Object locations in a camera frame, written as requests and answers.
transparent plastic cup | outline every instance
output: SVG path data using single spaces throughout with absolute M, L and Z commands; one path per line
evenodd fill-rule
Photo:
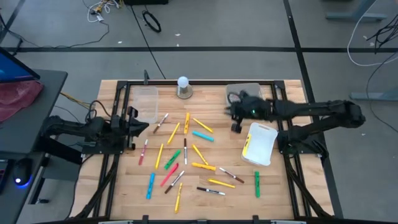
M 137 120 L 149 124 L 157 122 L 158 95 L 156 86 L 132 87 L 132 107 L 138 110 Z

laptop screen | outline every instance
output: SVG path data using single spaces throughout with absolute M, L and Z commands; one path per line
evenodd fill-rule
M 0 52 L 0 83 L 36 79 L 37 75 L 9 53 Z

gray floor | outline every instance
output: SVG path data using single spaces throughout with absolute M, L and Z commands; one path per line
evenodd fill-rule
M 87 4 L 97 1 L 85 0 Z M 350 11 L 359 1 L 290 0 L 302 47 L 346 47 L 354 24 L 325 20 L 327 11 Z M 1 12 L 8 20 L 16 1 L 0 0 Z M 162 24 L 156 34 L 144 28 L 151 46 L 260 46 L 293 47 L 289 23 L 282 0 L 173 0 L 166 6 L 148 6 Z M 141 14 L 142 6 L 135 11 Z M 371 12 L 385 13 L 392 19 L 397 12 L 395 0 L 378 1 Z M 24 3 L 11 29 L 37 45 L 71 45 L 96 40 L 106 30 L 90 24 L 80 0 Z M 110 33 L 101 42 L 86 47 L 145 47 L 144 39 L 131 11 L 111 8 L 104 14 Z M 370 47 L 370 37 L 388 21 L 361 24 L 352 47 Z M 16 39 L 7 35 L 0 44 L 13 47 Z M 388 47 L 396 47 L 393 41 Z M 23 47 L 34 47 L 24 44 Z M 291 52 L 155 52 L 167 78 L 265 78 L 301 79 L 299 62 Z M 353 54 L 360 63 L 381 62 L 390 54 Z M 148 52 L 53 52 L 19 53 L 17 58 L 29 67 L 64 70 L 69 73 L 63 88 L 83 101 L 94 100 L 102 79 L 142 78 L 146 69 L 152 79 L 162 78 Z M 348 99 L 352 91 L 364 91 L 375 67 L 358 67 L 345 53 L 304 53 L 308 75 L 317 101 Z M 398 61 L 383 66 L 370 84 L 371 91 L 396 86 Z M 397 133 L 374 118 L 369 103 L 356 101 L 367 118 L 358 129 L 338 128 L 325 133 L 331 164 L 345 218 L 398 222 Z M 85 111 L 64 98 L 57 105 L 68 108 L 83 120 Z M 373 103 L 378 116 L 398 127 L 397 103 Z M 72 120 L 68 113 L 55 108 Z M 62 189 L 63 194 L 55 194 Z M 43 197 L 49 205 L 29 205 L 19 223 L 65 218 L 72 203 L 73 182 L 50 181 Z

wooden table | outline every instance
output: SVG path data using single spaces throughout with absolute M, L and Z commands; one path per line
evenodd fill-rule
M 106 109 L 111 112 L 117 80 L 103 80 L 99 89 L 98 100 L 103 102 Z M 303 88 L 300 80 L 285 80 L 287 97 L 295 102 L 305 102 Z M 249 220 L 253 215 L 259 215 L 260 219 L 292 219 L 292 207 L 287 185 L 287 178 L 283 157 L 279 154 L 277 144 L 272 152 L 271 165 L 268 167 L 254 166 L 241 159 L 241 152 L 248 133 L 250 120 L 244 120 L 241 134 L 232 133 L 231 118 L 223 114 L 226 104 L 225 86 L 218 85 L 195 85 L 194 94 L 187 100 L 181 100 L 175 94 L 175 86 L 158 86 L 159 90 L 159 112 L 158 121 L 166 114 L 169 117 L 160 129 L 153 134 L 156 124 L 151 124 L 139 138 L 134 138 L 137 145 L 135 151 L 125 150 L 120 157 L 116 188 L 113 198 L 111 219 L 133 219 L 140 220 L 143 215 L 149 215 L 151 220 Z M 262 87 L 263 97 L 271 98 L 271 89 Z M 99 116 L 104 115 L 101 108 L 97 107 Z M 177 149 L 183 149 L 183 124 L 185 113 L 189 112 L 191 118 L 196 118 L 207 126 L 214 129 L 210 134 L 201 126 L 190 120 L 189 132 L 186 135 L 188 141 L 188 165 L 183 161 L 183 150 L 176 162 L 180 167 L 167 181 L 165 186 L 160 187 L 161 181 L 169 170 L 164 169 L 165 163 L 171 158 Z M 175 125 L 180 122 L 176 135 L 172 142 L 167 145 L 167 140 Z M 293 123 L 304 125 L 310 122 L 309 117 L 294 118 Z M 277 129 L 277 124 L 260 122 Z M 215 141 L 209 142 L 192 135 L 192 131 L 200 131 L 213 136 Z M 139 156 L 145 139 L 149 140 L 144 162 L 138 166 Z M 164 143 L 164 149 L 160 165 L 155 170 L 160 145 Z M 230 178 L 219 169 L 216 172 L 192 167 L 191 162 L 202 163 L 199 156 L 192 149 L 195 144 L 209 164 L 223 167 L 242 178 L 245 183 Z M 84 163 L 77 182 L 75 203 L 72 216 L 76 215 L 89 201 L 97 189 L 102 155 L 93 156 Z M 305 183 L 318 203 L 332 214 L 330 196 L 326 185 L 325 175 L 320 159 L 314 154 L 300 155 L 305 176 Z M 174 213 L 177 198 L 178 185 L 168 194 L 164 194 L 167 186 L 174 180 L 175 176 L 185 170 L 184 176 L 179 180 L 183 182 L 180 200 L 180 210 Z M 260 172 L 261 197 L 256 198 L 254 188 L 254 171 Z M 152 198 L 146 199 L 150 174 L 156 173 Z M 220 181 L 234 184 L 235 189 L 215 185 L 207 182 L 208 178 L 216 178 Z M 199 191 L 197 186 L 225 192 L 225 196 L 210 194 Z M 297 199 L 300 214 L 304 215 L 303 203 L 299 190 Z M 101 211 L 104 211 L 103 197 Z

computer mouse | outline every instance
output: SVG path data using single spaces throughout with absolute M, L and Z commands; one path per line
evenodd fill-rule
M 16 185 L 22 186 L 28 183 L 32 175 L 32 159 L 23 158 L 15 163 L 12 177 Z

